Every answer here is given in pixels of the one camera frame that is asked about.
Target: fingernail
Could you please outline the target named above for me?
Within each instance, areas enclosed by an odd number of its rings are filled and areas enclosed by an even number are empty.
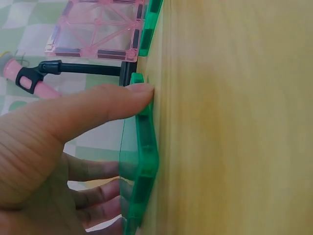
[[[151,92],[153,91],[154,87],[149,83],[136,83],[131,84],[126,87],[132,92],[140,93],[140,92]]]

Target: pink tube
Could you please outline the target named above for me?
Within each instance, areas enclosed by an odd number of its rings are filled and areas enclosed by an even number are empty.
[[[4,77],[15,83],[16,77],[21,69],[22,66],[15,59],[12,59],[4,67]],[[29,80],[27,77],[22,77],[21,85],[29,89],[31,87],[31,80]],[[34,94],[42,99],[51,99],[62,96],[61,93],[57,92],[44,82],[38,82],[37,86],[35,87]]]

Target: finger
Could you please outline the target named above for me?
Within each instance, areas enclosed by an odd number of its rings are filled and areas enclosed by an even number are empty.
[[[107,121],[128,118],[141,112],[153,98],[149,84],[119,87],[96,86],[81,93],[31,103],[19,112],[31,120],[30,125],[50,133],[66,143]]]
[[[119,179],[115,179],[105,185],[82,191],[71,190],[76,209],[83,209],[105,203],[117,197],[120,194],[119,181]]]
[[[68,180],[90,181],[109,179],[119,175],[119,162],[96,162],[82,160],[67,153],[63,153],[67,159]]]
[[[87,233],[88,235],[123,235],[123,218],[119,218],[105,229]]]
[[[91,228],[121,214],[120,197],[94,207],[77,210],[76,213],[85,229]]]

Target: pink plastic piece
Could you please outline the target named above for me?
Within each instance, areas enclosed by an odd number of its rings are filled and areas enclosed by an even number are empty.
[[[135,62],[145,0],[70,0],[45,52]]]
[[[16,77],[21,69],[22,66],[15,59],[12,59],[5,65],[3,75],[5,78],[8,78],[15,83]],[[21,85],[27,89],[31,87],[31,83],[31,80],[27,77],[21,78]],[[46,85],[44,82],[38,82],[34,94],[42,99],[57,98],[61,96],[59,92]]]

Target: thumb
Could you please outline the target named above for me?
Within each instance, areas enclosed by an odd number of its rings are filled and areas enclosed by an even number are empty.
[[[88,91],[43,100],[20,109],[61,143],[105,122],[129,118],[141,112],[153,98],[149,84],[128,87],[101,85]]]

